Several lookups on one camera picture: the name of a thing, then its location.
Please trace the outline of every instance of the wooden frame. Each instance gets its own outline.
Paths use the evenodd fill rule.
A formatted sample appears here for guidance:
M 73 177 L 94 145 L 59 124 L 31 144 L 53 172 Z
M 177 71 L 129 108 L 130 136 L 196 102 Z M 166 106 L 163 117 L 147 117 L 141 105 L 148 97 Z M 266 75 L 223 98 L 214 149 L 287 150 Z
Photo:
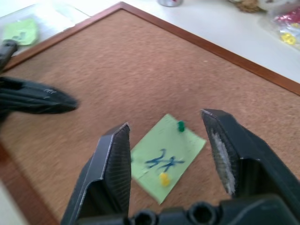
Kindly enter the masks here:
M 183 38 L 198 47 L 201 47 L 209 52 L 212 52 L 219 57 L 226 59 L 274 84 L 277 84 L 297 95 L 300 95 L 300 84 L 294 82 L 284 76 L 281 76 L 267 68 L 264 68 L 256 63 L 253 63 L 239 55 L 236 55 L 218 45 L 215 45 L 201 37 L 198 37 L 186 30 L 176 27 L 164 20 L 161 20 L 153 15 L 141 11 L 127 3 L 120 2 L 103 12 L 77 24 L 76 26 L 59 33 L 48 40 L 37 44 L 31 49 L 15 56 L 5 67 L 9 70 L 25 60 L 39 54 L 40 52 L 50 48 L 60 41 L 80 32 L 81 30 L 91 26 L 99 20 L 119 11 L 125 10 L 132 13 L 180 38 Z M 7 151 L 0 144 L 0 178 L 4 181 L 6 187 L 15 199 L 25 217 L 30 224 L 35 225 L 58 225 L 58 221 L 54 218 L 47 206 L 43 203 L 38 194 L 34 191 L 30 183 L 22 175 L 18 166 L 13 162 Z

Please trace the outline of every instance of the green paper on table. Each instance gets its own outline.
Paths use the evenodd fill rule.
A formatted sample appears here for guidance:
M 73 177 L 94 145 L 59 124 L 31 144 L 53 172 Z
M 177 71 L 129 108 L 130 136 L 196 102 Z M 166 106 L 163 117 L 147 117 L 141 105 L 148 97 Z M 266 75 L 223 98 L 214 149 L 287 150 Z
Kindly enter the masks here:
M 131 152 L 132 176 L 159 204 L 206 142 L 188 128 L 180 132 L 177 123 L 173 116 L 165 115 Z M 168 186 L 161 184 L 161 173 L 170 179 Z
M 4 26 L 3 40 L 12 39 L 20 45 L 31 45 L 38 38 L 38 25 L 32 18 L 8 23 Z

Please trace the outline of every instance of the blue ink scribble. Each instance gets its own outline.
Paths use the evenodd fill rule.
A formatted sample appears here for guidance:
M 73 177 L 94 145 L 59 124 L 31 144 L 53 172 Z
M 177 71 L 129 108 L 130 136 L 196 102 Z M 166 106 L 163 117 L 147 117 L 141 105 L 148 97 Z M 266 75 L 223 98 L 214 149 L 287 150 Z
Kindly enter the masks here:
M 152 167 L 154 167 L 154 166 L 156 166 L 156 165 L 158 165 L 158 164 L 160 164 L 160 163 L 166 163 L 165 165 L 160 166 L 158 169 L 165 168 L 164 172 L 167 172 L 168 169 L 171 166 L 176 166 L 176 164 L 179 164 L 179 163 L 182 164 L 182 163 L 184 163 L 183 160 L 179 160 L 179 161 L 175 160 L 175 156 L 172 156 L 169 160 L 163 159 L 165 157 L 166 149 L 161 149 L 161 151 L 163 153 L 161 154 L 160 157 L 154 158 L 152 160 L 148 160 L 148 161 L 145 162 L 146 164 L 151 164 L 151 165 L 148 166 L 149 169 L 152 168 Z

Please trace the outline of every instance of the metal can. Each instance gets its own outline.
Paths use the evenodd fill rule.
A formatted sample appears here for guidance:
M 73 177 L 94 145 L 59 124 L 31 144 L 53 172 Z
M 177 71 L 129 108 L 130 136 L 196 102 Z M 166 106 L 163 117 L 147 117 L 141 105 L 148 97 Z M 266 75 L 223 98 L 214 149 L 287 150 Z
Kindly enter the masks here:
M 183 0 L 157 0 L 162 6 L 176 7 L 183 3 Z

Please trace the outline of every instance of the cork surface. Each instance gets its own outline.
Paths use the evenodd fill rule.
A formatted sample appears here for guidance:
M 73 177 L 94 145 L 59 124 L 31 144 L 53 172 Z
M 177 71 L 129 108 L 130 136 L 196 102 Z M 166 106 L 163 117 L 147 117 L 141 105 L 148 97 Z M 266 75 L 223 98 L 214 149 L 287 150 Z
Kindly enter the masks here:
M 299 96 L 127 12 L 97 22 L 6 76 L 53 85 L 81 103 L 60 115 L 15 112 L 0 132 L 58 219 L 105 131 L 128 121 L 134 147 L 166 113 L 207 140 L 200 110 L 227 111 L 300 178 Z M 225 198 L 208 143 L 160 206 L 132 181 L 130 214 Z

